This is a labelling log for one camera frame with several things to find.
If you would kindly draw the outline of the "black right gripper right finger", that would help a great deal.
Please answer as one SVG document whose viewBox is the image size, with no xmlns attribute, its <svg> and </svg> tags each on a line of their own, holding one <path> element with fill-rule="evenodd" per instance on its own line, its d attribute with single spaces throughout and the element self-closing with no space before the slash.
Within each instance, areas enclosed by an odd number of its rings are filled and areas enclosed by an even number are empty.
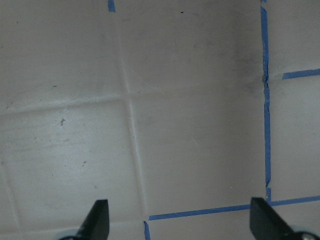
<svg viewBox="0 0 320 240">
<path fill-rule="evenodd" d="M 299 240 L 291 227 L 261 197 L 250 201 L 249 228 L 255 240 Z"/>
</svg>

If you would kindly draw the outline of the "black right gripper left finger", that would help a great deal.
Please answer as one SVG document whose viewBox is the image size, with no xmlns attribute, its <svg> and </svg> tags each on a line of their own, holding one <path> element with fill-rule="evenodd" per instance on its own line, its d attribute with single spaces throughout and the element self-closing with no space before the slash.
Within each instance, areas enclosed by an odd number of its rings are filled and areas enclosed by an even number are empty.
<svg viewBox="0 0 320 240">
<path fill-rule="evenodd" d="M 73 237 L 75 240 L 107 240 L 110 233 L 109 203 L 96 200 Z"/>
</svg>

